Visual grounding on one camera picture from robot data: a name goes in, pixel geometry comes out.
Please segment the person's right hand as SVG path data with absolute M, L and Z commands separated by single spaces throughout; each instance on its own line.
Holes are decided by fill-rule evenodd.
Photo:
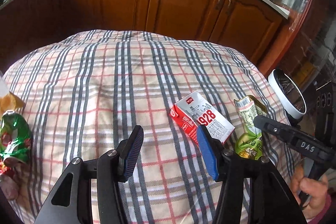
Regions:
M 304 176 L 303 167 L 296 166 L 290 181 L 290 189 L 300 204 L 298 192 L 302 191 L 311 196 L 310 201 L 304 205 L 302 211 L 308 223 L 318 223 L 331 205 L 331 197 L 328 194 L 329 182 L 324 174 L 320 180 L 313 180 Z

